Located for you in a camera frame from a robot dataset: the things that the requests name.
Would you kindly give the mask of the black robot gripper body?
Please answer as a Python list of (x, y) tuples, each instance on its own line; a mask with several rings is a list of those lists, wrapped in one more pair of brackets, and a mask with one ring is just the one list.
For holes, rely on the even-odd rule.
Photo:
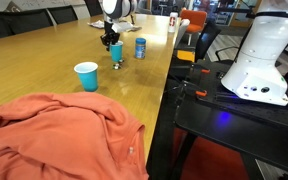
[(102, 44), (108, 47), (110, 44), (118, 42), (120, 34), (112, 29), (113, 24), (107, 21), (104, 22), (104, 34), (100, 36)]

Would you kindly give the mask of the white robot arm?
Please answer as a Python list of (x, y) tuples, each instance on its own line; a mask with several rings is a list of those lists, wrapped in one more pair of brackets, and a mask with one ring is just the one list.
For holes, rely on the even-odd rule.
[(103, 0), (102, 9), (104, 13), (104, 34), (101, 36), (102, 43), (109, 47), (115, 44), (120, 33), (131, 30), (130, 22), (122, 21), (122, 17), (132, 15), (137, 8), (137, 0)]

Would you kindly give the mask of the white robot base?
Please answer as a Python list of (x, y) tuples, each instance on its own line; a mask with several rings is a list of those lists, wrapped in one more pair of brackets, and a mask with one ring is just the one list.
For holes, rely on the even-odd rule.
[(287, 82), (275, 62), (288, 44), (288, 0), (262, 0), (221, 84), (239, 98), (286, 106)]

